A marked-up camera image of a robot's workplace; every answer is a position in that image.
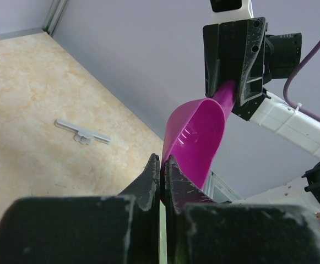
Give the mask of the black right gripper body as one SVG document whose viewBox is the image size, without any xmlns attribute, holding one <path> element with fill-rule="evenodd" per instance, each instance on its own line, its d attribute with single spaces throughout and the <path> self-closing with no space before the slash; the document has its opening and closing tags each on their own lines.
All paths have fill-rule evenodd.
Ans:
<svg viewBox="0 0 320 264">
<path fill-rule="evenodd" d="M 301 59 L 302 34 L 265 36 L 263 82 L 288 79 Z"/>
</svg>

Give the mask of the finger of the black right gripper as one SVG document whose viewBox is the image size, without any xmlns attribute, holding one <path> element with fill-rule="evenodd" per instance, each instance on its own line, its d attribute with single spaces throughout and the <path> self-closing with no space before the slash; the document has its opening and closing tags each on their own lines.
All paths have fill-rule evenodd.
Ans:
<svg viewBox="0 0 320 264">
<path fill-rule="evenodd" d="M 247 19 L 245 22 L 247 25 L 245 54 L 237 94 L 239 106 L 258 98 L 263 93 L 266 18 Z"/>
<path fill-rule="evenodd" d="M 221 83 L 220 37 L 219 24 L 203 27 L 204 63 L 205 63 L 205 96 L 213 97 Z"/>
</svg>

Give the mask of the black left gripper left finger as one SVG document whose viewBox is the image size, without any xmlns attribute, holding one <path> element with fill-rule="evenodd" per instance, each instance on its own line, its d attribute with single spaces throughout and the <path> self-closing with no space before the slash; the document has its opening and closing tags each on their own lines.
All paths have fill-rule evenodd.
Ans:
<svg viewBox="0 0 320 264">
<path fill-rule="evenodd" d="M 0 221 L 0 263 L 158 263 L 160 160 L 115 196 L 24 197 Z"/>
</svg>

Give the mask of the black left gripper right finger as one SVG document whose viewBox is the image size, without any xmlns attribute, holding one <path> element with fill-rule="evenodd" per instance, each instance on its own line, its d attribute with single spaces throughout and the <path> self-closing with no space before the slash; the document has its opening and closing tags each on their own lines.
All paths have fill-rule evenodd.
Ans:
<svg viewBox="0 0 320 264">
<path fill-rule="evenodd" d="M 170 156 L 164 163 L 168 263 L 320 263 L 320 223 L 295 205 L 221 204 Z"/>
</svg>

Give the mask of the magenta litter scoop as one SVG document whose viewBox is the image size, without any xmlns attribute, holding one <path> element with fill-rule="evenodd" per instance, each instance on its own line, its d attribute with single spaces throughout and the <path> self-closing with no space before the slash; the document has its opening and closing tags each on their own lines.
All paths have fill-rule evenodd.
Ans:
<svg viewBox="0 0 320 264">
<path fill-rule="evenodd" d="M 173 155 L 182 173 L 200 190 L 203 188 L 234 107 L 236 91 L 236 82 L 226 81 L 212 98 L 186 102 L 172 112 L 162 147 L 161 180 L 165 180 L 165 162 Z"/>
</svg>

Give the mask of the grey plastic bag clip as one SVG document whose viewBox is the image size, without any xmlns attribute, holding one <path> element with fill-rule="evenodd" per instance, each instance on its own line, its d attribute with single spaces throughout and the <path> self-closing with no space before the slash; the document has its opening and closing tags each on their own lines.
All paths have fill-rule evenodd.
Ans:
<svg viewBox="0 0 320 264">
<path fill-rule="evenodd" d="M 111 138 L 106 135 L 102 135 L 98 132 L 94 132 L 89 129 L 80 127 L 65 120 L 56 119 L 55 126 L 64 130 L 74 132 L 74 140 L 83 145 L 91 145 L 94 140 L 105 144 L 109 144 L 111 142 Z"/>
</svg>

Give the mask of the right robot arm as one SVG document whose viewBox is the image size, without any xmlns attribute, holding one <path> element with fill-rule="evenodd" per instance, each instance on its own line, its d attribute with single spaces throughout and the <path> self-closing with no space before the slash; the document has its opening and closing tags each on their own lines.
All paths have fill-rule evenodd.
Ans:
<svg viewBox="0 0 320 264">
<path fill-rule="evenodd" d="M 287 139 L 318 159 L 303 176 L 244 199 L 244 203 L 291 204 L 307 208 L 320 221 L 320 117 L 288 97 L 297 73 L 320 49 L 301 57 L 301 34 L 269 35 L 264 17 L 203 28 L 205 94 L 217 98 L 224 85 L 237 90 L 229 108 L 242 119 Z"/>
</svg>

